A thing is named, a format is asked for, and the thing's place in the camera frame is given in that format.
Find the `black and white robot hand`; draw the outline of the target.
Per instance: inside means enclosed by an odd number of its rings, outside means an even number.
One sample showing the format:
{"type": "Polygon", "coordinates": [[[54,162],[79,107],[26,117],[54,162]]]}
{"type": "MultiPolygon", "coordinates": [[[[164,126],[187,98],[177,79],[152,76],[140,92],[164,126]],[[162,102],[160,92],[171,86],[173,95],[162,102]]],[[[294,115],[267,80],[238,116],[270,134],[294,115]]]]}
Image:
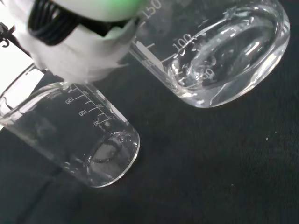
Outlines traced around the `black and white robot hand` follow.
{"type": "Polygon", "coordinates": [[[144,0],[7,0],[16,37],[35,65],[85,84],[121,68],[144,0]]]}

